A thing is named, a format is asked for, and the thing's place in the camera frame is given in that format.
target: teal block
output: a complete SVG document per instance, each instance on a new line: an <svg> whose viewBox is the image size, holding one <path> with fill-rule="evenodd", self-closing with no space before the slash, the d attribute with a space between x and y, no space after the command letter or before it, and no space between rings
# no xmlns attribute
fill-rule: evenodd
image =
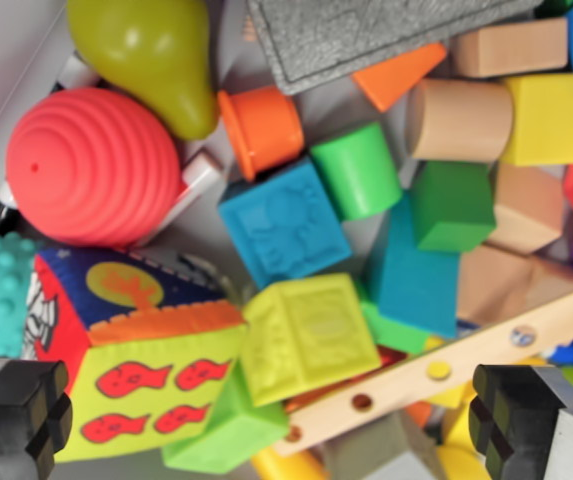
<svg viewBox="0 0 573 480"><path fill-rule="evenodd" d="M497 226L485 164L427 162L411 201L421 250L469 252Z"/></svg>
<svg viewBox="0 0 573 480"><path fill-rule="evenodd" d="M204 433L165 446L162 458L169 468L222 475L288 432L281 403L253 407L241 369L236 367Z"/></svg>

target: yellow toy piece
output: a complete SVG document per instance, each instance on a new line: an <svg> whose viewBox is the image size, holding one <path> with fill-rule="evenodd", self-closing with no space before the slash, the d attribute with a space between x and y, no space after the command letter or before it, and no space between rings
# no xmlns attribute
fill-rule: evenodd
<svg viewBox="0 0 573 480"><path fill-rule="evenodd" d="M282 457L271 447L265 448L251 463L262 480L324 480L327 474L308 451Z"/></svg>
<svg viewBox="0 0 573 480"><path fill-rule="evenodd" d="M381 365L348 274L275 283L243 315L251 327L241 363L255 406Z"/></svg>
<svg viewBox="0 0 573 480"><path fill-rule="evenodd" d="M573 164L573 74L510 77L513 131L500 161L517 166Z"/></svg>

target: beige wooden block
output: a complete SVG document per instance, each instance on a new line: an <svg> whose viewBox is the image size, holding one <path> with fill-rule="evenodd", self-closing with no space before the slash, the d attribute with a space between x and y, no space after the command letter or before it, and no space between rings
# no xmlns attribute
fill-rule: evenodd
<svg viewBox="0 0 573 480"><path fill-rule="evenodd" d="M504 85L424 79L411 92L406 146L413 158L492 162L508 143L513 101Z"/></svg>
<svg viewBox="0 0 573 480"><path fill-rule="evenodd" d="M515 253L532 253L557 240L564 226L562 181L537 167L499 163L495 219L487 242Z"/></svg>
<svg viewBox="0 0 573 480"><path fill-rule="evenodd" d="M565 17L484 27L453 39L458 75L486 78L553 70L568 63Z"/></svg>

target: yellow-green block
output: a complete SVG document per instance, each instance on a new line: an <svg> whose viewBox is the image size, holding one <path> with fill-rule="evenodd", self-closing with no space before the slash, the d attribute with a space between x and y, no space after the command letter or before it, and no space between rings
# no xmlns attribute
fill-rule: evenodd
<svg viewBox="0 0 573 480"><path fill-rule="evenodd" d="M275 283L243 310L241 364L256 406L381 365L348 274Z"/></svg>

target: red ribbed ball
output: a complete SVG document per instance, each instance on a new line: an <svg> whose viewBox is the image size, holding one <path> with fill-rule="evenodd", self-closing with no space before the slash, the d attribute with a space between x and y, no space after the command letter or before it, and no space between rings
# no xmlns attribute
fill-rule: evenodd
<svg viewBox="0 0 573 480"><path fill-rule="evenodd" d="M98 88L42 100L15 127L6 174L20 212L71 245L150 233L183 189L170 135L144 107Z"/></svg>

